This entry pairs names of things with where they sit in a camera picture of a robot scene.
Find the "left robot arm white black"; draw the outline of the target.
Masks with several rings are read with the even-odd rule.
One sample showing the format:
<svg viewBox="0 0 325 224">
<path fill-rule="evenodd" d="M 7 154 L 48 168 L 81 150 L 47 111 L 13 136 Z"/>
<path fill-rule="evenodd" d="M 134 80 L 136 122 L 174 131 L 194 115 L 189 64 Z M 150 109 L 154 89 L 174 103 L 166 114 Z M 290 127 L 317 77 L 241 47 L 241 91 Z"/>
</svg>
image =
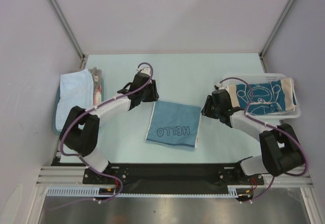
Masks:
<svg viewBox="0 0 325 224">
<path fill-rule="evenodd" d="M 139 69 L 133 81 L 119 90 L 115 97 L 88 109 L 74 106 L 59 136 L 61 154 L 76 156 L 94 171 L 94 178 L 98 182 L 109 182 L 112 177 L 110 162 L 97 146 L 100 127 L 142 102 L 156 102 L 159 95 L 152 76 L 153 71 L 149 67 Z"/>
</svg>

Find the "light blue towel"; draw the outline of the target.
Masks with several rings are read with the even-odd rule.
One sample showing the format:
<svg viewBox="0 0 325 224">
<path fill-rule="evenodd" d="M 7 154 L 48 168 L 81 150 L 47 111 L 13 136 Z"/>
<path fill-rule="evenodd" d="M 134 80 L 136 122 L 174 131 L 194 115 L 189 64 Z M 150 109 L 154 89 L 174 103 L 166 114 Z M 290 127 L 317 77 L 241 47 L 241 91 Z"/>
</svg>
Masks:
<svg viewBox="0 0 325 224">
<path fill-rule="evenodd" d="M 55 116 L 57 131 L 62 131 L 74 106 L 87 108 L 93 105 L 93 85 L 92 74 L 88 69 L 60 76 L 60 93 Z"/>
</svg>

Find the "teal beige Doraemon towel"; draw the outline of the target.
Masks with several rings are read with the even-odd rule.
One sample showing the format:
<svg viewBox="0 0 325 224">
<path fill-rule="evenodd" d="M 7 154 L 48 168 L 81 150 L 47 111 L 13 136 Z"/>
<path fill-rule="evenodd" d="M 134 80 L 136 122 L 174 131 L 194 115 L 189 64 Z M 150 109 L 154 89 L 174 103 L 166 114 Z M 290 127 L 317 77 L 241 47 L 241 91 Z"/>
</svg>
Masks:
<svg viewBox="0 0 325 224">
<path fill-rule="evenodd" d="M 298 105 L 293 78 L 258 84 L 230 84 L 225 87 L 232 106 L 246 109 L 255 116 L 284 114 Z"/>
</svg>

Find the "dark blue towel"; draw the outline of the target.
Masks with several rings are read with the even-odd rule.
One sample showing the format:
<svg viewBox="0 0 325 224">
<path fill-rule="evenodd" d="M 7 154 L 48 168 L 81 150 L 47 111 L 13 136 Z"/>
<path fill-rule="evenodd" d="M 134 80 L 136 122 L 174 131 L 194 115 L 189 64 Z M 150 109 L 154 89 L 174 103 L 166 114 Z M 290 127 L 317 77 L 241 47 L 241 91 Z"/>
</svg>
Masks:
<svg viewBox="0 0 325 224">
<path fill-rule="evenodd" d="M 146 140 L 171 147 L 195 149 L 200 119 L 200 107 L 157 101 L 150 117 Z"/>
</svg>

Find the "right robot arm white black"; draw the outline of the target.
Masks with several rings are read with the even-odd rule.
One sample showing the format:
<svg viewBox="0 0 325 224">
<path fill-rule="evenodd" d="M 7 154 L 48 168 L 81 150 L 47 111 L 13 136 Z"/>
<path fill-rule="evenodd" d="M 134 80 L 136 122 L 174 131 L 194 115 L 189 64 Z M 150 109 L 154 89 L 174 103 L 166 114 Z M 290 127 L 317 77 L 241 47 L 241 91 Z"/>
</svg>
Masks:
<svg viewBox="0 0 325 224">
<path fill-rule="evenodd" d="M 215 90 L 207 96 L 201 114 L 240 130 L 259 142 L 261 155 L 239 161 L 240 168 L 234 171 L 234 179 L 239 184 L 246 184 L 259 173 L 269 173 L 273 177 L 282 174 L 292 176 L 289 171 L 307 165 L 291 125 L 273 126 L 246 115 L 243 108 L 232 106 L 225 89 Z"/>
</svg>

